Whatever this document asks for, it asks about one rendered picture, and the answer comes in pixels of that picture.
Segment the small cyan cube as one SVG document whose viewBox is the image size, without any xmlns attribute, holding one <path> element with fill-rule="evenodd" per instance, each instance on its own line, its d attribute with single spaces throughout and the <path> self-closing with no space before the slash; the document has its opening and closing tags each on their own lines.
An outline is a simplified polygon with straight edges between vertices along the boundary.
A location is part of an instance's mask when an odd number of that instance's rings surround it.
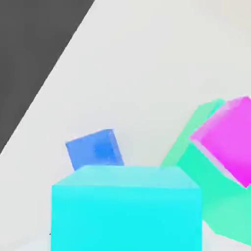
<svg viewBox="0 0 251 251">
<path fill-rule="evenodd" d="M 84 166 L 52 186 L 51 251 L 202 251 L 201 216 L 181 168 Z"/>
</svg>

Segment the small blue cube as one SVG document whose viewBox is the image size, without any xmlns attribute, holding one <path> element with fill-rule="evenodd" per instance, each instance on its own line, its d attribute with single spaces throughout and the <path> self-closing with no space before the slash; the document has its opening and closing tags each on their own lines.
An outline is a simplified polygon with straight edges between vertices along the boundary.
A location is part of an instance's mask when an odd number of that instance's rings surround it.
<svg viewBox="0 0 251 251">
<path fill-rule="evenodd" d="M 113 129 L 68 141 L 66 148 L 75 171 L 84 165 L 124 165 Z"/>
</svg>

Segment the small magenta cube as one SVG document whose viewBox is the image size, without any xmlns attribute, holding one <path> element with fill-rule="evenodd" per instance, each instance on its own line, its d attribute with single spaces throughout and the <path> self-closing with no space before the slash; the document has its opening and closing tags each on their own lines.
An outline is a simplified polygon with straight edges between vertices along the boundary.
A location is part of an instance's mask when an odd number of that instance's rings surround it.
<svg viewBox="0 0 251 251">
<path fill-rule="evenodd" d="M 189 137 L 229 179 L 251 185 L 251 98 L 224 102 Z"/>
</svg>

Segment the large green box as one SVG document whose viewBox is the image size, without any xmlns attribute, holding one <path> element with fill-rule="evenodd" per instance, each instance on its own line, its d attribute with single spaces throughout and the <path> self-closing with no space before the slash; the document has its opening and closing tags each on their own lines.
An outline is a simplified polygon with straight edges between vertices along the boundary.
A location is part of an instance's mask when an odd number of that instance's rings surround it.
<svg viewBox="0 0 251 251">
<path fill-rule="evenodd" d="M 189 136 L 225 101 L 198 106 L 162 162 L 178 166 L 200 187 L 202 219 L 216 233 L 251 246 L 251 187 L 244 188 L 223 173 L 189 140 Z"/>
</svg>

